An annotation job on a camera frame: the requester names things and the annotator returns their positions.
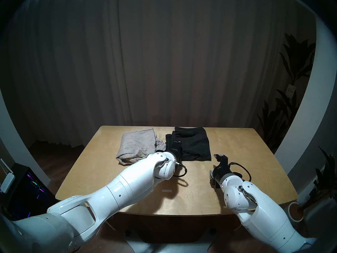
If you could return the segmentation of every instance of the brown curtain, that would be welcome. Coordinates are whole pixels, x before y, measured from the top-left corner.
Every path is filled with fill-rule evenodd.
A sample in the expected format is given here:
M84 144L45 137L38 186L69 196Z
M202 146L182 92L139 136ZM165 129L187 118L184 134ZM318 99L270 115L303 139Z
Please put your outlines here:
M287 80L284 33L309 15L294 0L26 0L1 68L39 140L86 145L101 125L256 128Z

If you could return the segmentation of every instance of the floor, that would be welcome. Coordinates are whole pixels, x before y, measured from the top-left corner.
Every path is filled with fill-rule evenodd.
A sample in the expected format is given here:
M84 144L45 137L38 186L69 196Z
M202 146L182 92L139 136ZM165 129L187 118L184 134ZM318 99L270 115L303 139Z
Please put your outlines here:
M56 194L83 149L83 146L71 148L47 142L35 142L29 148L32 156L51 179L49 189L53 194ZM159 217L125 213L117 213L109 218L102 225L97 236L77 252L132 253L132 248L124 239L125 230L136 231L140 238L148 243L184 243L198 240L207 228L217 230L217 238L209 247L208 253L276 252L255 240L240 225L235 215Z

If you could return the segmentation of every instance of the black garment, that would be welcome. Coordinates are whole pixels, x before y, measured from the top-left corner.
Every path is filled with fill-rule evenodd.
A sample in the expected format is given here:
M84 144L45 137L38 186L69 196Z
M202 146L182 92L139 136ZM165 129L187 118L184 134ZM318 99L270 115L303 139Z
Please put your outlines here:
M175 127L172 134L166 134L166 150L174 141L182 143L182 161L210 161L210 143L204 128Z

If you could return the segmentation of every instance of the folded gray shirt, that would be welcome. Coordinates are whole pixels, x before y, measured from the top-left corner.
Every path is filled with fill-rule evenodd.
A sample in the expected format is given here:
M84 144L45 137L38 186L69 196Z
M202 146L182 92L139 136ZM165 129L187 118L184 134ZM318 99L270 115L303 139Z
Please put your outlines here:
M129 165L165 148L166 144L157 138L153 128L127 132L122 136L116 159L123 165Z

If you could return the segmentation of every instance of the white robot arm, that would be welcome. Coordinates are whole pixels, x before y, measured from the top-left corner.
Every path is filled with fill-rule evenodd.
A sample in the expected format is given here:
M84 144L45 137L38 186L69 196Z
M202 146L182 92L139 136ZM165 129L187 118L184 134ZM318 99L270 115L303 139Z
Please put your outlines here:
M220 165L210 172L211 178L220 185L226 206L238 216L254 238L272 246L279 253L295 252L316 241L315 238L299 235L276 202L252 182L243 181L232 173L226 156L218 156L217 159Z
M173 153L156 152L127 167L94 193L60 201L48 208L46 214L14 222L4 220L16 239L28 247L28 252L68 252L97 234L107 218L145 198L158 183L170 179L176 164Z

